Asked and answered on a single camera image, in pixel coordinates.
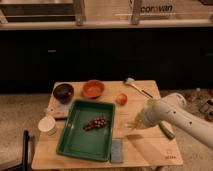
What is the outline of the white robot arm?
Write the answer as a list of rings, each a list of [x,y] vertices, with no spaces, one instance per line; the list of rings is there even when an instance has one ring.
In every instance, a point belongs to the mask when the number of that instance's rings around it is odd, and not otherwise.
[[[166,121],[213,149],[213,124],[187,112],[186,105],[186,99],[179,93],[149,99],[147,105],[136,115],[134,126],[146,129]]]

